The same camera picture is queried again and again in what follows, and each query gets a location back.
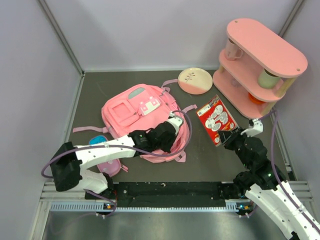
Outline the red comic book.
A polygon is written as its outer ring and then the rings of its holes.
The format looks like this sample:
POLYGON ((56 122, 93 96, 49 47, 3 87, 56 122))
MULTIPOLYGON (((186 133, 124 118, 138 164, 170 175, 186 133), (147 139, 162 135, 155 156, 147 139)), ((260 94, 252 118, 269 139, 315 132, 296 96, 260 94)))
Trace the red comic book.
POLYGON ((221 144, 218 131, 232 131, 238 127, 237 122, 218 95, 198 109, 196 114, 216 147, 221 144))

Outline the pink student backpack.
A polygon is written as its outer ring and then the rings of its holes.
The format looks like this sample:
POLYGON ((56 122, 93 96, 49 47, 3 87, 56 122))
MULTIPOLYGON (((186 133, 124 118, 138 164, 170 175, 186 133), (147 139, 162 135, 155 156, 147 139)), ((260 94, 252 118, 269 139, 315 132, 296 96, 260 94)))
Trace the pink student backpack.
POLYGON ((166 85, 176 83, 177 79, 165 81, 161 87, 137 84, 109 99, 101 109, 105 127, 75 127, 74 133, 96 131, 109 133, 119 138, 134 130, 155 128, 169 117, 169 113, 179 110, 175 98, 166 85))

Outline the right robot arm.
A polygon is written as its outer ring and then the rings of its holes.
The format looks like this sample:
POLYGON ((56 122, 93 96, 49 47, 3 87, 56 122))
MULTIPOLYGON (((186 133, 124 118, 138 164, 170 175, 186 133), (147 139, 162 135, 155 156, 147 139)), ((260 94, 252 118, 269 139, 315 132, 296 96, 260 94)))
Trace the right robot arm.
POLYGON ((245 171, 233 179, 233 194, 255 203, 288 240, 318 240, 320 224, 297 198, 289 182, 267 157, 263 142, 241 128, 218 131, 220 142, 234 151, 245 171))

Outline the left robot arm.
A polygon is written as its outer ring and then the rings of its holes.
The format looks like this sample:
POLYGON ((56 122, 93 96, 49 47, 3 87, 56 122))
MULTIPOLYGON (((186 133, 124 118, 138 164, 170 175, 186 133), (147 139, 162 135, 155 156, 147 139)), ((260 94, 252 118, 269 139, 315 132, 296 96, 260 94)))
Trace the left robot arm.
POLYGON ((92 172, 90 168, 115 159, 149 155, 156 150, 170 153, 181 125, 177 118, 170 118, 155 128, 135 130, 102 143, 85 146, 64 143, 49 164, 56 191, 84 189, 109 198, 114 191, 109 175, 92 172))

